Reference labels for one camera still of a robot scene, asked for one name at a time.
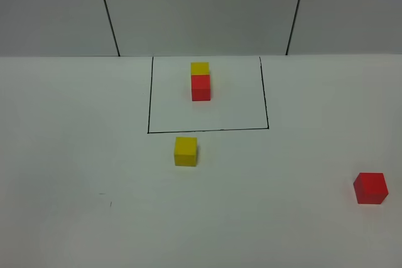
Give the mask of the red template cube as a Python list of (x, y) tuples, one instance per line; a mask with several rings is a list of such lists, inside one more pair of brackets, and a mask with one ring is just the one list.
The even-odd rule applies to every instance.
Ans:
[(209, 101), (211, 99), (210, 75), (192, 75), (192, 100)]

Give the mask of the yellow template cube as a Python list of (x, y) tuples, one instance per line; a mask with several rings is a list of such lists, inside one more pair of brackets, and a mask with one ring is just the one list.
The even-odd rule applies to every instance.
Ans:
[(191, 76), (209, 75), (209, 62), (191, 62)]

